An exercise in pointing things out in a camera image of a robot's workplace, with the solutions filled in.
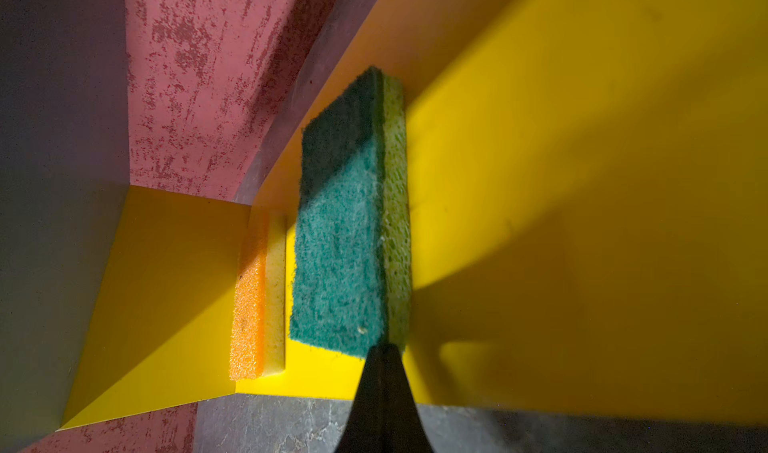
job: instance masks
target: orange sponge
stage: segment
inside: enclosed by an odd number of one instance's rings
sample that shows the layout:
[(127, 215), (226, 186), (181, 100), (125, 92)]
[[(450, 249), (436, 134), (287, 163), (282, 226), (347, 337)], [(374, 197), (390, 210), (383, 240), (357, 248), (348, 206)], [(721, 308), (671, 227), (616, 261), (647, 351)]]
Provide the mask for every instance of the orange sponge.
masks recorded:
[(285, 258), (285, 217), (252, 208), (235, 288), (232, 380), (285, 369)]

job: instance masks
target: distressed red texture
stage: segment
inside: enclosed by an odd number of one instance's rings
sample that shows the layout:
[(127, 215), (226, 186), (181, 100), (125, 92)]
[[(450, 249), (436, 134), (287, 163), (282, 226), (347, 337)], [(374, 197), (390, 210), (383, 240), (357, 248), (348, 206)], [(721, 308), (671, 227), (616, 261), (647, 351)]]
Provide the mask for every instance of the distressed red texture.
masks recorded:
[(125, 0), (130, 182), (230, 200), (336, 0)]
[(21, 453), (192, 453), (197, 403), (57, 431)]

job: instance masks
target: gray marble surface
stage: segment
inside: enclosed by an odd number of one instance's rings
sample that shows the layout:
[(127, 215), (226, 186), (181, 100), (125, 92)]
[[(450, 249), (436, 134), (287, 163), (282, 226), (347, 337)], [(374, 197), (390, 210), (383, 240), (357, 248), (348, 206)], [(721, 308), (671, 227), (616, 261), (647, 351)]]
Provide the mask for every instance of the gray marble surface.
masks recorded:
[[(194, 453), (332, 452), (351, 404), (259, 395), (202, 401)], [(419, 405), (418, 413), (437, 453), (768, 453), (768, 429), (764, 428), (427, 405)]]

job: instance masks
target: sponge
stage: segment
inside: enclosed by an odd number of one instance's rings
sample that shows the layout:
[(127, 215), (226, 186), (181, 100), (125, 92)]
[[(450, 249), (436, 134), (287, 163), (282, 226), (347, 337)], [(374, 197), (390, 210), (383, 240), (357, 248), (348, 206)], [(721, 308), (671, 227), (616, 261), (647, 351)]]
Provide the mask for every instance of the sponge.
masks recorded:
[(230, 343), (230, 379), (285, 369), (286, 219), (254, 207), (240, 249)]
[(364, 357), (405, 348), (411, 249), (402, 87), (361, 74), (302, 137), (290, 337)]

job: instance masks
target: green sponge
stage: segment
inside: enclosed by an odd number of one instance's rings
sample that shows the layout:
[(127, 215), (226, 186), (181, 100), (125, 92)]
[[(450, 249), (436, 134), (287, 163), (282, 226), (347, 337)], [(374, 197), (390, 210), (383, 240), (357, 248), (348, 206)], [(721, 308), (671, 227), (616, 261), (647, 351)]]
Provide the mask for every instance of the green sponge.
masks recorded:
[(365, 357), (408, 336), (411, 245), (402, 87), (361, 74), (304, 130), (290, 337)]

